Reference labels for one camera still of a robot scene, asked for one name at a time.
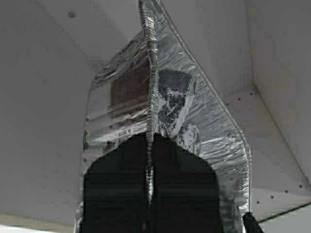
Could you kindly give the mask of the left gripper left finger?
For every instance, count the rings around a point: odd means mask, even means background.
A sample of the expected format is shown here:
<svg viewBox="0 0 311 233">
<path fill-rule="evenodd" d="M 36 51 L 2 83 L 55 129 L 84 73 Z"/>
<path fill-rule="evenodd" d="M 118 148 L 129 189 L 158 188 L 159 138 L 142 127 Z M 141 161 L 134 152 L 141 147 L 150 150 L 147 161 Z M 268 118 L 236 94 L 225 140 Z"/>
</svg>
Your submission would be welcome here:
<svg viewBox="0 0 311 233">
<path fill-rule="evenodd" d="M 83 233 L 146 233 L 148 140 L 139 133 L 100 157 L 83 184 Z"/>
</svg>

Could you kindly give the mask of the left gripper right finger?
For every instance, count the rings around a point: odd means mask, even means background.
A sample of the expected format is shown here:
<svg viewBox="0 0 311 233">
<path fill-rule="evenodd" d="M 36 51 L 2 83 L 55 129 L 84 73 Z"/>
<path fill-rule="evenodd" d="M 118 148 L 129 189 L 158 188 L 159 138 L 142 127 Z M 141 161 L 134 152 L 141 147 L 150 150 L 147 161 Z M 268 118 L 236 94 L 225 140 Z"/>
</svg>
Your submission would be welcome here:
<svg viewBox="0 0 311 233">
<path fill-rule="evenodd" d="M 160 134 L 152 145 L 154 233 L 222 233 L 218 179 L 208 162 Z"/>
</svg>

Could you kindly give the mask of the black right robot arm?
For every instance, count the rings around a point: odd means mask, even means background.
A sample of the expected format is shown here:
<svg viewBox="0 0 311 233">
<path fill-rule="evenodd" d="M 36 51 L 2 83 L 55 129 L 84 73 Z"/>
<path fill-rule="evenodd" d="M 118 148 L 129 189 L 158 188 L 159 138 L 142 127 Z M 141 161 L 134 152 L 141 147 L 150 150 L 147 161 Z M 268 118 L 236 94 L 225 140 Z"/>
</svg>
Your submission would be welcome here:
<svg viewBox="0 0 311 233">
<path fill-rule="evenodd" d="M 243 215 L 243 225 L 246 233 L 264 233 L 260 225 L 251 212 L 247 212 Z"/>
</svg>

